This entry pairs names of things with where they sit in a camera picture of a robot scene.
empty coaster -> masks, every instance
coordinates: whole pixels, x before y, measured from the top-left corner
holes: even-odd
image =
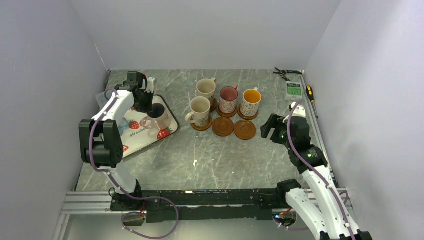
[[[231,118],[234,117],[234,115],[236,115],[237,113],[237,106],[235,107],[234,111],[232,113],[223,113],[220,108],[216,108],[216,111],[218,112],[219,115],[221,115],[221,117],[226,117],[226,118]]]
[[[196,126],[194,123],[192,123],[191,126],[197,131],[205,131],[212,126],[212,117],[209,115],[209,120],[204,126]]]
[[[234,125],[235,135],[242,140],[249,140],[256,134],[255,125],[248,120],[240,120]]]
[[[216,98],[213,98],[213,103],[212,105],[210,105],[209,112],[212,113],[213,111],[215,111],[215,109],[217,109],[217,107],[218,107],[218,101]]]
[[[242,119],[253,120],[253,119],[255,119],[258,116],[259,110],[256,111],[255,115],[253,115],[253,116],[245,116],[242,113],[242,105],[240,104],[240,106],[237,107],[237,113],[240,116],[240,118],[242,118]]]
[[[220,116],[213,120],[212,130],[216,135],[226,137],[233,132],[234,123],[228,117]]]

screwdriver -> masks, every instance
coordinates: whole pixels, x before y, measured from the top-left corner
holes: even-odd
[[[314,99],[314,92],[312,90],[312,87],[308,85],[306,87],[306,95],[309,98],[310,103],[312,104],[313,112],[315,113],[316,119],[318,119],[318,113],[317,109],[315,108],[315,99]]]

green display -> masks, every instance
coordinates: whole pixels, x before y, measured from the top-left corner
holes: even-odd
[[[287,94],[294,96],[302,96],[302,88],[297,83],[287,83]]]

table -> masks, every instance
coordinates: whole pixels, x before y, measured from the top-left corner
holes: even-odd
[[[286,148],[260,136],[259,128],[271,114],[289,114],[290,102],[285,101],[283,96],[284,80],[272,70],[139,71],[157,79],[156,94],[164,97],[180,124],[174,135],[145,152],[123,160],[129,172],[140,182],[142,190],[275,188],[277,183],[289,179],[296,179],[307,187],[291,164]],[[111,71],[107,87],[121,84],[127,72]],[[196,131],[185,122],[184,118],[190,112],[190,101],[196,96],[196,83],[212,77],[217,78],[215,97],[218,100],[219,91],[234,84],[238,84],[237,104],[243,100],[245,90],[257,87],[261,92],[259,115],[252,120],[256,126],[254,138],[241,140],[234,133],[220,137],[213,133],[212,128]],[[297,74],[287,74],[287,77],[293,82],[300,81]],[[211,116],[213,119],[219,117],[216,111]],[[316,129],[309,116],[312,144],[317,145]],[[231,120],[236,123],[241,118],[236,114]],[[107,191],[112,187],[105,175],[94,172],[88,163],[84,163],[76,191]]]

white tray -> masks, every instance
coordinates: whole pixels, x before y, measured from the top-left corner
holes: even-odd
[[[122,146],[123,146],[123,158],[126,158],[132,154],[135,154],[139,151],[146,149],[147,147],[150,147],[151,145],[155,143],[162,141],[163,139],[173,135],[180,128],[180,124],[175,119],[174,114],[169,109],[167,103],[165,102],[162,96],[155,95],[153,97],[153,103],[154,104],[160,103],[164,105],[166,111],[169,113],[169,118],[171,119],[171,123],[167,129],[163,129],[161,131],[161,135],[163,135],[163,133],[166,133],[165,135],[167,134],[169,135],[160,136],[159,135],[160,129],[158,127],[152,128],[152,129],[144,129],[142,126],[140,126],[140,121],[143,118],[145,118],[147,114],[130,109],[126,112],[124,117],[127,119],[130,126],[132,121],[135,121],[138,123],[139,128],[138,129],[128,128],[123,131],[123,134],[120,137],[122,140]]]

